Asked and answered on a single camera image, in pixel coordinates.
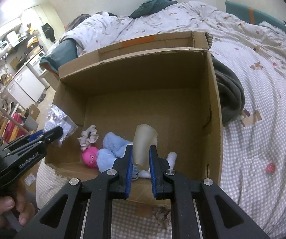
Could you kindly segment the person left hand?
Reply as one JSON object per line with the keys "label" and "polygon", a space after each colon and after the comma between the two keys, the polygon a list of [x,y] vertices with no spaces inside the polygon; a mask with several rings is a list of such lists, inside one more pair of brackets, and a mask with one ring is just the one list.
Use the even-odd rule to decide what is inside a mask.
{"label": "person left hand", "polygon": [[35,206],[28,200],[26,188],[21,181],[17,182],[15,198],[10,196],[0,197],[0,227],[8,227],[8,220],[4,217],[4,213],[17,210],[19,212],[18,221],[25,226],[36,214]]}

